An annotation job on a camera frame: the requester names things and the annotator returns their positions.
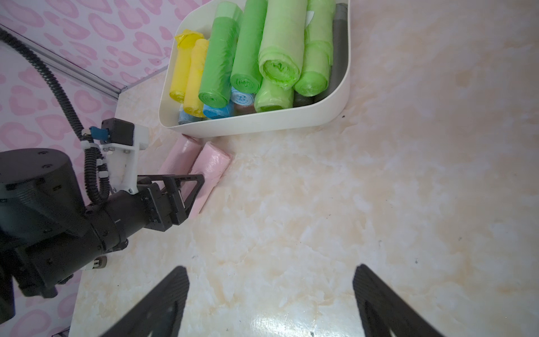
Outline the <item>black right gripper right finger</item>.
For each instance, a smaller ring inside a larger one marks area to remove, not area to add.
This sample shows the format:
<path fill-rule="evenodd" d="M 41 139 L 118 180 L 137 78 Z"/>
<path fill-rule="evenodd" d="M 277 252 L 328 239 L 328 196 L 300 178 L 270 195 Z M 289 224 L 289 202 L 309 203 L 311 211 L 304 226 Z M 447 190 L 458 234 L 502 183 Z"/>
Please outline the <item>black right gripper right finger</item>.
<path fill-rule="evenodd" d="M 367 265 L 357 266 L 352 286 L 366 336 L 442 337 Z"/>

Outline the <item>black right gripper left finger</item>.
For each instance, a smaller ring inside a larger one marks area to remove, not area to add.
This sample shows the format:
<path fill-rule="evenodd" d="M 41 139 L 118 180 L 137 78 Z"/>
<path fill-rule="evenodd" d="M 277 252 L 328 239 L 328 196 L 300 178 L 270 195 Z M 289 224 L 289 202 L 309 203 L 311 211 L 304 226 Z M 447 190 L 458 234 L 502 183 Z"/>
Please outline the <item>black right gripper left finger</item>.
<path fill-rule="evenodd" d="M 174 268 L 104 336 L 177 336 L 189 292 L 183 266 Z"/>

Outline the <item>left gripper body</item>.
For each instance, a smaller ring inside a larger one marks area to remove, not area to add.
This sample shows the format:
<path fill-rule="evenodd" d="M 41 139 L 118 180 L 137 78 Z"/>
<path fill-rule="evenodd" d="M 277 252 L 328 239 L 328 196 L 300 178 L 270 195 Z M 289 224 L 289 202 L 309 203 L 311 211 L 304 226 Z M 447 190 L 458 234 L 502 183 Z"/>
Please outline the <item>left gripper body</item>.
<path fill-rule="evenodd" d="M 57 296 L 57 285 L 67 282 L 95 258 L 121 251 L 129 237 L 147 228 L 164 232 L 171 226 L 149 226 L 138 194 L 118 192 L 101 205 L 75 210 L 42 192 L 23 195 L 17 202 L 30 226 L 27 237 L 12 245 L 12 275 L 26 297 Z"/>

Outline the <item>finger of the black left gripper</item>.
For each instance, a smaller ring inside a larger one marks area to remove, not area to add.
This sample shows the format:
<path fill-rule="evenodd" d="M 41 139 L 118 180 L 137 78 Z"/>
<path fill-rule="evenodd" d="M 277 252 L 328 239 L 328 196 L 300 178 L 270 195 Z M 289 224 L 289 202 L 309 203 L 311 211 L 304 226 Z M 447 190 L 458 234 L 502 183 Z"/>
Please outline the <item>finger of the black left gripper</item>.
<path fill-rule="evenodd" d="M 202 174 L 137 177 L 138 196 L 149 226 L 179 226 L 194 208 L 205 182 Z"/>

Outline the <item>pink trash bag roll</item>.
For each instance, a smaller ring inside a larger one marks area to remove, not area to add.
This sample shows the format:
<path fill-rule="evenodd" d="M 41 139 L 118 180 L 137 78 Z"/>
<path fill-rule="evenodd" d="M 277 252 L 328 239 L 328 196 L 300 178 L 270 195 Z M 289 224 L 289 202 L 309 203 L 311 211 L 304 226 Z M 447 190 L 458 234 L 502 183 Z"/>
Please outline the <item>pink trash bag roll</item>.
<path fill-rule="evenodd" d="M 202 151 L 202 142 L 181 134 L 159 169 L 159 175 L 187 175 Z"/>
<path fill-rule="evenodd" d="M 231 161 L 232 156 L 212 142 L 207 142 L 204 145 L 189 173 L 190 175 L 202 174 L 204 176 L 204 184 L 195 198 L 188 218 L 195 218 L 199 215 Z"/>

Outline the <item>blue trash bag roll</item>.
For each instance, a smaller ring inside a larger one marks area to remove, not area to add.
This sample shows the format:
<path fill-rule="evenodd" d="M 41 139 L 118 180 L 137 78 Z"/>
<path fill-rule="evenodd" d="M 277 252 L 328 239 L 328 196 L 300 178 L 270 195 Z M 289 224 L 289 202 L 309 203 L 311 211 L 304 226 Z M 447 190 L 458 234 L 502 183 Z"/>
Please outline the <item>blue trash bag roll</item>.
<path fill-rule="evenodd" d="M 209 105 L 204 105 L 204 116 L 207 119 L 222 119 L 234 116 L 234 103 L 229 101 L 224 108 L 213 108 Z"/>

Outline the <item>green trash bag roll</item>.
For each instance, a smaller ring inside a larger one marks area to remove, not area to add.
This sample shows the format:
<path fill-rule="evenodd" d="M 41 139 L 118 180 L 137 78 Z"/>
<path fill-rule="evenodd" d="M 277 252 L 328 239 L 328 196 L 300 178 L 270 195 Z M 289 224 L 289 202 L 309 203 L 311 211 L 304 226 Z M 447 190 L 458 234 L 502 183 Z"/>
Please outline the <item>green trash bag roll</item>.
<path fill-rule="evenodd" d="M 248 0 L 244 8 L 230 80 L 237 91 L 245 94 L 256 94 L 261 87 L 258 54 L 267 9 L 268 2 L 263 0 Z"/>
<path fill-rule="evenodd" d="M 212 108 L 224 108 L 232 92 L 231 75 L 243 11 L 229 1 L 220 3 L 213 20 L 199 99 Z"/>

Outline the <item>yellow trash bag roll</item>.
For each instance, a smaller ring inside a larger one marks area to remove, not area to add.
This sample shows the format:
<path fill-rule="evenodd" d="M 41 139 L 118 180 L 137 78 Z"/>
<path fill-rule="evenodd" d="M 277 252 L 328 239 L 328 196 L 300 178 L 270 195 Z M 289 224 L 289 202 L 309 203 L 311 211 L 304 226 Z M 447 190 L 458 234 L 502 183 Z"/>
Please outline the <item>yellow trash bag roll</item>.
<path fill-rule="evenodd" d="M 188 85 L 189 69 L 191 66 L 192 50 L 196 42 L 203 39 L 202 33 L 185 29 L 175 36 L 177 55 L 173 67 L 173 77 L 169 95 L 174 101 L 183 104 Z"/>
<path fill-rule="evenodd" d="M 204 104 L 199 99 L 199 90 L 204 73 L 206 54 L 209 47 L 207 39 L 198 39 L 191 53 L 191 64 L 189 66 L 189 77 L 183 108 L 191 116 L 204 118 Z"/>

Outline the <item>light green roll front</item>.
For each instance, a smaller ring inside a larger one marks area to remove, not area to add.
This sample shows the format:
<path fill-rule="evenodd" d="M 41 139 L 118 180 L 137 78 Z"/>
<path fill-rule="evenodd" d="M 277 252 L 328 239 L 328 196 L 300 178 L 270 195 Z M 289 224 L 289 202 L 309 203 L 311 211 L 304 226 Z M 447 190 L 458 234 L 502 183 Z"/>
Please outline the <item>light green roll front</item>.
<path fill-rule="evenodd" d="M 284 110 L 293 107 L 294 90 L 282 88 L 273 82 L 263 79 L 261 88 L 255 95 L 256 112 Z"/>

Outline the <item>light green roll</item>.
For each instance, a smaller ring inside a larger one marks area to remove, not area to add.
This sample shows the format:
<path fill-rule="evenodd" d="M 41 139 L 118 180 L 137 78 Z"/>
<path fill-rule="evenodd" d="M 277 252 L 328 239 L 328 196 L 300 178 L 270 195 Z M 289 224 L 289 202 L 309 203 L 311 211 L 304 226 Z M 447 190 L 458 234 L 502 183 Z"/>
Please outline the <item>light green roll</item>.
<path fill-rule="evenodd" d="M 302 96 L 313 97 L 328 88 L 334 64 L 335 11 L 335 1 L 307 2 L 303 69 L 294 86 L 295 91 Z"/>
<path fill-rule="evenodd" d="M 294 90 L 282 88 L 273 82 L 263 79 L 261 88 L 255 95 L 256 112 L 284 110 L 293 107 Z"/>
<path fill-rule="evenodd" d="M 258 55 L 262 77 L 284 89 L 299 80 L 305 50 L 307 1 L 270 0 Z"/>

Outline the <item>grey trash bag roll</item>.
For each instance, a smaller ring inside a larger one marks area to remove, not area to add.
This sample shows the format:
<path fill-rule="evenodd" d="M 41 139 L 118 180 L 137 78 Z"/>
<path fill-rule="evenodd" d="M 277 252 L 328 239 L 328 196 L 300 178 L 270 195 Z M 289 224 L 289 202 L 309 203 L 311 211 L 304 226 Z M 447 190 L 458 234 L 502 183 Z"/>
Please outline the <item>grey trash bag roll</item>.
<path fill-rule="evenodd" d="M 334 64 L 331 66 L 328 88 L 316 95 L 318 103 L 331 95 L 341 84 L 348 68 L 348 5 L 336 4 L 333 21 Z"/>
<path fill-rule="evenodd" d="M 293 97 L 293 107 L 300 108 L 314 103 L 314 97 L 306 97 L 299 94 L 298 92 L 294 93 Z"/>

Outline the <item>pink roll with white label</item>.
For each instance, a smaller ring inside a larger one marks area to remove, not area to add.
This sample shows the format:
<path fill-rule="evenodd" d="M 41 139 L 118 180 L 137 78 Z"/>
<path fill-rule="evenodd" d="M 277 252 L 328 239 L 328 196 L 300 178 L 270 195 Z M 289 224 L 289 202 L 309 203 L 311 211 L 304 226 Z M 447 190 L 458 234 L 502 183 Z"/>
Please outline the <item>pink roll with white label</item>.
<path fill-rule="evenodd" d="M 234 104 L 234 115 L 235 116 L 242 116 L 242 115 L 250 115 L 256 113 L 256 110 L 253 105 L 237 105 Z"/>

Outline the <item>white roll with blue end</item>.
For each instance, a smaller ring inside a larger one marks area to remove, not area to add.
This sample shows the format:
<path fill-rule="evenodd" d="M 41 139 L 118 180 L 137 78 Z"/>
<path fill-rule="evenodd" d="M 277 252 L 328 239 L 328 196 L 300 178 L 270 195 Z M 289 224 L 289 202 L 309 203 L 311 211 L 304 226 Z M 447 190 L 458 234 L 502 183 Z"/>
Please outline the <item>white roll with blue end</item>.
<path fill-rule="evenodd" d="M 230 100 L 236 105 L 248 107 L 254 105 L 255 95 L 243 93 L 232 87 Z"/>

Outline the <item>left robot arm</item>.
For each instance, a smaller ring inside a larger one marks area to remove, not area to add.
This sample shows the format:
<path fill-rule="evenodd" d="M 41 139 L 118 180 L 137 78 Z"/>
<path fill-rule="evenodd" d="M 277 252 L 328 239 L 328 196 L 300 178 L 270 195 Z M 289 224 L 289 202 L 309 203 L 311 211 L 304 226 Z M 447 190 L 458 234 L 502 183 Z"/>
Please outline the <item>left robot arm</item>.
<path fill-rule="evenodd" d="M 204 177 L 148 175 L 138 192 L 85 205 L 70 158 L 34 148 L 1 153 L 1 321 L 15 316 L 14 291 L 51 299 L 96 258 L 128 246 L 143 228 L 183 223 Z"/>

